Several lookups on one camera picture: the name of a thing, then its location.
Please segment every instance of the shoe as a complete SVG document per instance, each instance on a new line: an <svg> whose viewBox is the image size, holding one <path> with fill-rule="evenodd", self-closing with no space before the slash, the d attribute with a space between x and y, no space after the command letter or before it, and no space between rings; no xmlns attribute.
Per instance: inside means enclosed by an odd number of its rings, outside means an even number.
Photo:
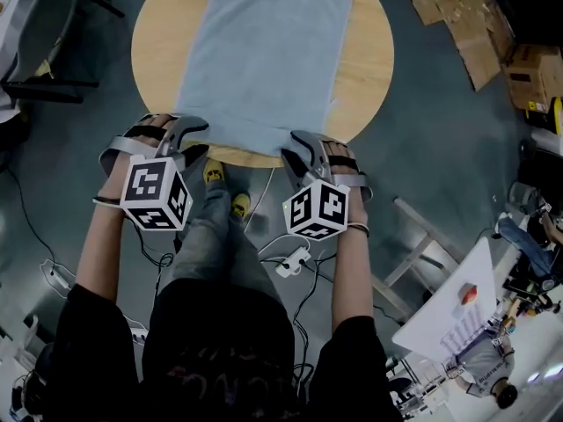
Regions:
<svg viewBox="0 0 563 422"><path fill-rule="evenodd" d="M507 217L510 217L510 219L512 219L512 214L511 213L505 213L504 211L501 213L501 215L499 215L499 219L496 221L496 225L494 225L494 232L498 235L499 234L499 222L502 219L506 219Z"/></svg>
<svg viewBox="0 0 563 422"><path fill-rule="evenodd" d="M203 181L207 184L217 179L225 180L223 165L215 159L209 159L203 169Z"/></svg>
<svg viewBox="0 0 563 422"><path fill-rule="evenodd" d="M248 195L247 193L240 193L235 195L235 198L230 204L230 211L244 220L245 217L250 213L250 195Z"/></svg>

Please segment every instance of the white cable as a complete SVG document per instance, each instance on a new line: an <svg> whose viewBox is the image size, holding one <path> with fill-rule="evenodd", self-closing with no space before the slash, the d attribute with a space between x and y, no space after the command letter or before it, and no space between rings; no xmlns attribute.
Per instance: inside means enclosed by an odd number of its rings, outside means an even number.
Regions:
<svg viewBox="0 0 563 422"><path fill-rule="evenodd" d="M125 317L129 322L133 322L134 324L139 324L139 326L140 326L141 328L143 328L143 330L147 330L147 327L145 327L143 324L141 324L138 320L132 319L131 317L127 317L127 316L125 315L125 313L122 313L122 314L123 314L123 317Z"/></svg>
<svg viewBox="0 0 563 422"><path fill-rule="evenodd" d="M250 222L252 222L252 218L256 214L256 210L260 206L260 203L262 203L262 201L264 200L264 196L266 195L267 189L270 186L270 182L272 181L272 177L274 176L274 171L275 171L275 168L273 167L272 171L270 172L270 178L267 179L266 187L264 188L262 195L260 195L260 198L258 199L258 203L254 207L254 210L251 212L250 217L248 218L248 222L246 223L246 226L245 226L245 233L248 230L248 227L250 227Z"/></svg>
<svg viewBox="0 0 563 422"><path fill-rule="evenodd" d="M258 252L258 256L260 256L265 249L267 249L270 245L272 245L273 243L279 241L280 239L283 239L284 237L299 237L301 239L304 239L305 242L307 243L307 251L309 251L311 249L311 242L309 241L309 239L307 239L305 236L301 236L301 235L293 235L291 233L287 233L285 235L280 235L278 236L276 239L270 241L269 243L267 243L264 247L262 247L260 249L260 251Z"/></svg>

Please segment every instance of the yellow object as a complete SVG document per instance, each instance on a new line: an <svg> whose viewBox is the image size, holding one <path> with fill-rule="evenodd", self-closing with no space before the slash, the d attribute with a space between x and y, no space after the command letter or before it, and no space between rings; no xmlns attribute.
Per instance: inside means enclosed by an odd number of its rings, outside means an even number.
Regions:
<svg viewBox="0 0 563 422"><path fill-rule="evenodd" d="M561 121L563 119L563 104L561 103L561 97L556 97L553 102L553 118L555 119L555 131L558 135L563 133L563 127L561 126Z"/></svg>
<svg viewBox="0 0 563 422"><path fill-rule="evenodd" d="M215 159L209 159L203 169L203 181L209 183L211 181L215 181L216 179L225 180L223 165Z"/></svg>
<svg viewBox="0 0 563 422"><path fill-rule="evenodd" d="M250 212L250 196L247 193L235 196L230 204L230 211L244 219Z"/></svg>
<svg viewBox="0 0 563 422"><path fill-rule="evenodd" d="M43 60L39 68L35 70L35 76L44 76L45 74L51 74L51 65L47 60Z"/></svg>

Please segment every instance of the cable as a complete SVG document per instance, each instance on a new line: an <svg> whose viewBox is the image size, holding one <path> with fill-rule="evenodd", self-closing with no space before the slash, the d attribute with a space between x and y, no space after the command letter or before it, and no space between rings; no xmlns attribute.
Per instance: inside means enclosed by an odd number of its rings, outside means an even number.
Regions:
<svg viewBox="0 0 563 422"><path fill-rule="evenodd" d="M262 195L260 195L260 198L258 199L258 203L254 207L254 210L251 212L250 217L248 218L248 222L246 223L246 226L245 226L245 233L248 230L248 227L250 227L250 222L252 222L252 218L254 217L256 210L260 206L260 203L262 203L262 201L264 200L264 196L266 195L267 189L268 189L268 187L270 187L270 182L272 181L272 177L274 176L274 171L275 171L275 168L273 167L272 171L270 172L270 178L267 179L266 187L264 187L264 191L262 191Z"/></svg>
<svg viewBox="0 0 563 422"><path fill-rule="evenodd" d="M21 208L22 211L24 213L24 217L26 218L26 222L27 225L29 226L29 229L32 231L33 235L37 238L37 240L43 244L43 246L49 251L49 254L51 255L51 259L47 258L45 261L43 261L41 264L39 264L39 268L41 270L41 273L43 273L43 277L45 277L45 281L47 282L47 284L59 295L59 297L61 297L63 300L66 300L67 297L65 295L62 295L59 290L49 281L49 278L47 276L47 274L45 273L45 270L43 269L43 266L48 262L51 261L52 265L51 265L51 271L50 273L53 274L55 267L61 267L63 268L68 274L72 275L74 278L76 278L76 275L71 272L69 270L68 267L66 267L65 265L61 264L61 263L57 263L55 261L55 254L53 252L53 249L51 249L51 247L45 242L43 241L43 239L41 239L41 237L37 234L37 231L35 231L35 228L33 227L31 221L29 220L29 216L27 215L27 211L26 211L26 203L24 201L24 193L22 191L21 188L21 184L19 183L18 178L16 177L16 175L9 169L6 168L7 172L10 174L10 176L13 178L13 180L16 182L16 185L18 186L18 191L19 191L19 200L21 202ZM143 256L148 259L153 265L158 266L158 279L157 279L157 291L158 291L158 284L160 283L160 274L162 272L162 269L164 267L168 267L169 265L172 264L172 261L174 260L174 255L172 253L165 253L162 255L161 259L159 261L156 261L154 258L152 258L147 251L145 250L146 248L150 248L148 246L145 245L144 241L143 241L143 235L141 234L141 231L139 230L139 228L133 224L135 227L135 231L137 232L137 235L139 236L139 240L141 241L141 252L143 253ZM123 316L129 321L132 322L134 324L138 324L139 326L141 326L144 330L147 330L147 328L139 321L135 320L135 319L131 319L130 317L126 316L125 314L123 314Z"/></svg>
<svg viewBox="0 0 563 422"><path fill-rule="evenodd" d="M19 201L21 202L21 209L24 213L24 217L26 218L27 226L32 231L33 235L37 238L37 240L40 243L42 243L43 246L49 251L49 254L51 255L51 259L53 259L53 267L55 267L55 254L53 253L53 249L51 249L51 247L49 247L49 245L45 241L43 241L43 239L41 239L41 237L37 234L37 231L35 231L35 228L33 227L32 223L29 220L29 216L27 215L27 211L26 211L26 203L24 202L24 192L21 189L21 184L19 183L18 178L16 177L14 172L12 172L10 170L9 167L6 168L6 171L10 174L10 176L13 178L13 180L16 182L16 185L18 186Z"/></svg>
<svg viewBox="0 0 563 422"><path fill-rule="evenodd" d="M141 243L141 253L143 254L143 256L148 259L152 265L157 266L157 267L168 267L172 264L172 261L174 260L174 255L172 253L164 253L162 255L162 257L160 258L160 260L156 261L151 255L149 255L149 253L145 250L145 243L144 243L144 239L143 239L143 235L141 234L141 229L139 229L139 227L133 222L131 221L128 217L127 219L133 223L133 227L135 228L135 232L137 234L137 236L139 237L139 242Z"/></svg>
<svg viewBox="0 0 563 422"><path fill-rule="evenodd" d="M307 334L307 330L305 330L304 327L301 325L301 323L297 320L297 317L299 316L299 313L301 312L301 309L304 306L304 304L307 303L307 301L311 298L311 296L315 293L315 290L317 289L318 274L320 270L319 268L320 268L320 264L322 264L320 258L323 256L323 253L325 253L325 251L321 251L320 255L318 255L318 258L315 261L315 276L313 278L313 282L311 283L309 292L307 293L305 298L301 301L301 303L299 303L299 306L297 307L297 311L293 316L293 321L292 321L292 324L295 327L297 327L297 329L299 330L299 333L301 334L301 338L303 340L303 360L301 363L301 372L297 377L297 393L299 393L300 388L306 383L305 380L302 381L302 378L303 378L303 372L305 370L305 362L307 361L307 350L309 349L309 335Z"/></svg>
<svg viewBox="0 0 563 422"><path fill-rule="evenodd" d="M285 235L280 235L278 236L276 239L273 239L272 241L270 241L269 243L267 243L266 245L264 245L264 247L262 247L259 251L258 251L258 256L260 256L265 249L267 249L270 245L278 242L280 239L283 239L284 237L299 237L300 239L304 239L305 242L307 243L307 251L309 251L311 249L311 242L309 241L309 239L307 239L305 236L301 236L301 235L292 235L290 233L285 234Z"/></svg>
<svg viewBox="0 0 563 422"><path fill-rule="evenodd" d="M475 244L480 240L480 238L485 234L486 231L491 230L494 233L494 227L486 227L483 228L479 234L477 235L477 238L475 239Z"/></svg>
<svg viewBox="0 0 563 422"><path fill-rule="evenodd" d="M306 265L303 265L303 266L304 266L305 268L309 269L310 271L314 272L310 267L308 267L308 266L306 266ZM320 273L318 276L319 276L320 278L323 278L323 279L325 279L326 281L328 281L328 282L334 284L334 280L328 278L326 275ZM405 324L404 322L401 322L401 321L397 320L396 318L394 318L394 317L392 317L392 316L389 316L389 315L385 312L385 309L383 309L382 307L377 306L377 305L373 305L373 307L374 307L375 309L379 309L385 317L387 317L388 319L391 319L391 320L392 320L395 324L397 324L398 326L402 327L402 326Z"/></svg>
<svg viewBox="0 0 563 422"><path fill-rule="evenodd" d="M133 322L134 324L138 324L143 330L148 331L147 327L145 327L143 324L141 324L138 320L132 319L131 317L127 317L125 314L123 314L123 317L125 317L129 322Z"/></svg>

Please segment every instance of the black t-shirt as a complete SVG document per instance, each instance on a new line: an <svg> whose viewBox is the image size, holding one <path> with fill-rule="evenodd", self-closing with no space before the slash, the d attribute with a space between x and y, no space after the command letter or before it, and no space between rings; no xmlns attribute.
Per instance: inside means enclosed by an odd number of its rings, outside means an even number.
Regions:
<svg viewBox="0 0 563 422"><path fill-rule="evenodd" d="M156 300L138 382L131 332L112 302L74 286L51 355L45 420L402 420L371 317L343 322L300 405L294 335L260 292L176 280Z"/></svg>

